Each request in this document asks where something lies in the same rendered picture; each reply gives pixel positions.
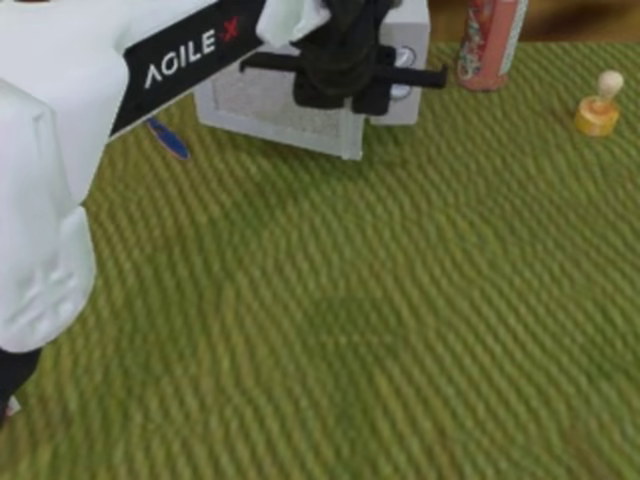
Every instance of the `blue object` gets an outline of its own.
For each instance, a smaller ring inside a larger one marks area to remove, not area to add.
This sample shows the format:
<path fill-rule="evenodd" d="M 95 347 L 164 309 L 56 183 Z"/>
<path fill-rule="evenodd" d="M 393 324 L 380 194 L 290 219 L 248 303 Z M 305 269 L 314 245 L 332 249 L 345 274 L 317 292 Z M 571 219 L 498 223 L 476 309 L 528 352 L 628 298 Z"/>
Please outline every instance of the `blue object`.
<path fill-rule="evenodd" d="M 187 148 L 187 145 L 180 140 L 178 135 L 169 130 L 155 117 L 149 118 L 146 123 L 158 141 L 164 146 L 164 148 L 169 150 L 169 153 L 178 157 L 180 160 L 189 159 L 189 149 Z"/>

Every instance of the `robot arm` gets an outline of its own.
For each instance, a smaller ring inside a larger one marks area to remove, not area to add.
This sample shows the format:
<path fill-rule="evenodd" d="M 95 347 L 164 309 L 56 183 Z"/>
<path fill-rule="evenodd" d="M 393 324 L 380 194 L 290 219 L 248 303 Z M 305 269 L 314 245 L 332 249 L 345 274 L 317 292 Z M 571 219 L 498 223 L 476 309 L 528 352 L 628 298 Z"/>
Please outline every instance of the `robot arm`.
<path fill-rule="evenodd" d="M 39 348 L 84 308 L 80 205 L 109 140 L 258 48 L 263 8 L 260 34 L 287 42 L 326 21 L 316 1 L 0 3 L 0 348 Z"/>

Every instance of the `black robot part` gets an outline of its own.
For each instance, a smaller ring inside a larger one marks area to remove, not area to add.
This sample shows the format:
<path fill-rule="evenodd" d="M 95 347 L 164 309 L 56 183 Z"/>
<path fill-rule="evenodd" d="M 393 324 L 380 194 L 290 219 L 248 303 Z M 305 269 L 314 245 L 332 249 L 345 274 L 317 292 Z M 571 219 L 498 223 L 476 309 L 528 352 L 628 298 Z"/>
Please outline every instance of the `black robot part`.
<path fill-rule="evenodd" d="M 385 115 L 394 84 L 444 88 L 440 71 L 395 67 L 395 48 L 380 45 L 380 27 L 398 0 L 325 0 L 330 20 L 293 43 L 298 56 L 259 52 L 240 64 L 295 73 L 293 98 L 300 107 L 333 110 L 352 99 L 354 113 Z"/>

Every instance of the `agile x logo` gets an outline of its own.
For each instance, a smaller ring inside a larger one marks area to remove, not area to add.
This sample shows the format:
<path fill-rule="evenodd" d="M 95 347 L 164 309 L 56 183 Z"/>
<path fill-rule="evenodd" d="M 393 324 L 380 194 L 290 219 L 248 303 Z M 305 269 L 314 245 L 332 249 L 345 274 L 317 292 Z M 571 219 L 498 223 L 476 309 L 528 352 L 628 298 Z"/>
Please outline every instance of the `agile x logo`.
<path fill-rule="evenodd" d="M 256 50 L 265 0 L 218 0 L 124 54 L 129 84 L 111 134 L 135 125 Z"/>

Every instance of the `green grass mat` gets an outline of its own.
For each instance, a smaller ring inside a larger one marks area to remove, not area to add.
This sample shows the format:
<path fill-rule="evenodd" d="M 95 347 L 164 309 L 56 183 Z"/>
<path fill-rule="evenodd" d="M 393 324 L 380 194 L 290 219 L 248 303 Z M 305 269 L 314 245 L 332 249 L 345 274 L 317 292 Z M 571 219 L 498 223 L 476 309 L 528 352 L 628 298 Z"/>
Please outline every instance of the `green grass mat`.
<path fill-rule="evenodd" d="M 118 139 L 95 291 L 0 479 L 639 478 L 639 60 L 523 45 L 503 91 L 426 92 L 359 163 L 200 127 L 190 100 L 161 118 L 193 161 Z M 623 117 L 585 138 L 606 68 Z"/>

